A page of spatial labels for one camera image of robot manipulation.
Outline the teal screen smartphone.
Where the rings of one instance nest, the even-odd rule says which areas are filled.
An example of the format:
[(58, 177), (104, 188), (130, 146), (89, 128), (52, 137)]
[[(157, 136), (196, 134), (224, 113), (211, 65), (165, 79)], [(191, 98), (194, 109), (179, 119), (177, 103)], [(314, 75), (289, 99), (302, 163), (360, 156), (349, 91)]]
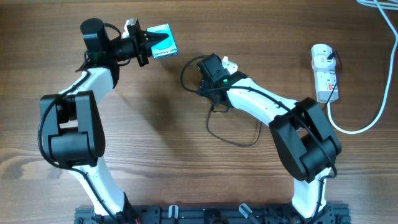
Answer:
[(151, 48), (152, 56), (154, 59), (162, 59), (178, 54), (178, 48), (175, 43), (172, 30), (169, 24), (162, 24), (159, 26), (149, 27), (147, 28), (147, 31), (169, 35), (165, 40), (159, 42), (158, 44), (154, 45)]

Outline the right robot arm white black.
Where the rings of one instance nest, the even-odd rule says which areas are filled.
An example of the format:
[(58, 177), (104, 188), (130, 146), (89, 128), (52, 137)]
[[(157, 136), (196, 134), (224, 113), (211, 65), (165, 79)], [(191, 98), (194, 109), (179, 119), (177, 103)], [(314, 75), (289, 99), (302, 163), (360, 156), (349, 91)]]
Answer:
[(244, 111), (270, 129), (279, 159), (295, 181), (292, 205), (306, 221), (315, 222), (326, 205), (326, 181), (337, 176), (341, 152), (318, 103), (276, 95), (216, 54), (202, 55), (197, 67), (202, 75), (198, 95)]

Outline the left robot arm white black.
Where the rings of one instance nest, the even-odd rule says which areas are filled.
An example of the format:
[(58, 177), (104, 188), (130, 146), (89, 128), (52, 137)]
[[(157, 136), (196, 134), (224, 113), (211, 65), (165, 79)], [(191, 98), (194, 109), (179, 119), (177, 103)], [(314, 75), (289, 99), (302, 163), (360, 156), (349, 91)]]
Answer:
[[(110, 39), (108, 29), (116, 30)], [(81, 23), (86, 45), (81, 74), (67, 89), (40, 99), (37, 144), (42, 157), (53, 167), (71, 173), (89, 196), (92, 206), (76, 208), (75, 223), (141, 223), (110, 173), (104, 159), (106, 140), (98, 104), (119, 80), (120, 68), (136, 59), (139, 66), (155, 57), (156, 45), (171, 47), (169, 24), (141, 29), (128, 19), (120, 31), (98, 18)]]

